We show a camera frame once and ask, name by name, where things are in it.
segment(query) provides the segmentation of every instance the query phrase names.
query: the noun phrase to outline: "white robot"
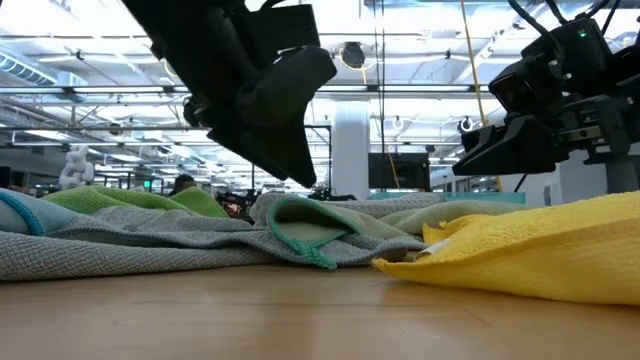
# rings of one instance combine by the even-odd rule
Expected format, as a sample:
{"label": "white robot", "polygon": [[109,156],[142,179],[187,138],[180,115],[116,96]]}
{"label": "white robot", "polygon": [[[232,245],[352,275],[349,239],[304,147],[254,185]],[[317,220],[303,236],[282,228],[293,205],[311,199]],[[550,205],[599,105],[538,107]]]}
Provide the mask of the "white robot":
{"label": "white robot", "polygon": [[67,163],[60,174],[60,188],[62,190],[82,186],[93,180],[93,164],[87,162],[89,147],[74,145],[67,153]]}

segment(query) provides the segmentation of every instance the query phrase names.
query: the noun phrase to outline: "yellow towel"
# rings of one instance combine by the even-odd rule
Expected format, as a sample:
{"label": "yellow towel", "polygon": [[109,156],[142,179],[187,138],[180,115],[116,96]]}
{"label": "yellow towel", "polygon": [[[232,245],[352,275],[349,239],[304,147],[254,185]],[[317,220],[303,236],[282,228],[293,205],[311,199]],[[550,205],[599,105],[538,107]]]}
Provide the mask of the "yellow towel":
{"label": "yellow towel", "polygon": [[640,192],[425,228],[444,246],[374,265],[404,280],[554,300],[640,305]]}

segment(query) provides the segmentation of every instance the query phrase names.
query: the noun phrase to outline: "wooden table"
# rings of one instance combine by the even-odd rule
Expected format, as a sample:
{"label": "wooden table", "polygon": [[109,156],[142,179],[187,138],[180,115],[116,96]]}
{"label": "wooden table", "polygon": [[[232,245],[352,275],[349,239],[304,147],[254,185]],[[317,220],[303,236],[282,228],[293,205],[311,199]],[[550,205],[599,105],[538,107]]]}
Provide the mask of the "wooden table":
{"label": "wooden table", "polygon": [[638,359],[640,309],[244,267],[0,285],[0,359]]}

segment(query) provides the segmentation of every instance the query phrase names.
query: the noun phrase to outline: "ceiling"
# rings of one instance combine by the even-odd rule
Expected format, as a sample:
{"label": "ceiling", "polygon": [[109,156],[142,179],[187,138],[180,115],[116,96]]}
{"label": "ceiling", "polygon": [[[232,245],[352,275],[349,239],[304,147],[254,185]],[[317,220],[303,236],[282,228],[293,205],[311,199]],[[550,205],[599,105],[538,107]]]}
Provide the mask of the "ceiling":
{"label": "ceiling", "polygon": [[[460,119],[469,117],[480,126],[478,101],[469,93],[429,91],[433,85],[473,83],[459,2],[387,0],[384,16],[381,1],[376,1],[375,11],[373,2],[312,1],[322,46],[336,57],[338,75],[328,85],[413,85],[413,92],[389,95],[384,100],[385,139],[392,143],[459,142],[457,125]],[[540,2],[523,1],[522,4],[545,27],[557,26],[548,7]],[[247,1],[250,9],[258,9],[261,3]],[[298,3],[284,1],[279,6]],[[505,66],[517,61],[522,48],[538,34],[519,19],[506,1],[467,0],[466,3],[469,45],[478,81],[487,84]],[[573,17],[592,5],[590,1],[574,0],[559,0],[558,3],[566,17]],[[640,4],[633,8],[636,3],[640,2],[625,0],[624,9],[616,12],[607,32],[614,51],[635,41],[640,26],[636,21],[640,16]],[[595,19],[602,25],[608,12],[601,10]],[[348,41],[362,44],[366,71],[351,70],[340,60],[340,49]],[[90,141],[95,143],[93,154],[103,166],[112,163],[129,166],[139,162],[151,165],[149,168],[154,169],[153,173],[167,177],[175,176],[177,171],[204,178],[214,176],[226,183],[235,180],[235,185],[240,187],[250,185],[246,175],[250,174],[251,166],[246,161],[220,146],[211,146],[205,131],[184,129],[184,94],[167,94],[162,89],[155,93],[127,93],[127,87],[132,86],[181,85],[170,66],[152,56],[150,45],[149,38],[119,0],[4,0],[0,9],[0,55],[3,58],[10,57],[27,64],[56,86],[118,88],[110,89],[110,93],[88,94],[82,103],[48,94],[7,94],[2,98],[5,104],[0,108],[0,123],[6,127],[69,124],[143,127],[144,130],[127,130],[116,135],[89,130],[73,134],[19,132],[12,140],[27,145]],[[36,86],[32,80],[25,81],[0,71],[0,86]],[[381,140],[379,98],[377,94],[356,95],[357,99],[370,103],[371,140],[375,150],[375,141]],[[343,98],[339,95],[319,94],[307,109],[305,123],[330,125],[336,118],[336,102],[340,100]],[[489,119],[504,115],[498,101],[489,94],[483,94],[482,110]],[[150,127],[161,129],[154,131]],[[328,132],[324,128],[308,129],[307,136],[318,178],[325,179],[330,163],[326,143]],[[148,144],[152,142],[166,145]],[[392,150],[424,151],[424,145],[394,145]],[[437,150],[436,157],[451,157],[455,155],[456,147],[441,146]],[[277,182],[259,169],[256,175],[258,185]]]}

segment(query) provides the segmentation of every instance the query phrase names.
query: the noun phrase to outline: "person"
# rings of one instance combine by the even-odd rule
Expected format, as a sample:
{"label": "person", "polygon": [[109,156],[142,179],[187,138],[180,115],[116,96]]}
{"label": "person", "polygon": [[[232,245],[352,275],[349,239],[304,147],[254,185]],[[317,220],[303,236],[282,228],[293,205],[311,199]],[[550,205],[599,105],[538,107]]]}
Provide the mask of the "person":
{"label": "person", "polygon": [[169,193],[169,196],[176,195],[182,190],[196,186],[196,181],[189,175],[182,174],[176,178],[173,184],[173,190]]}

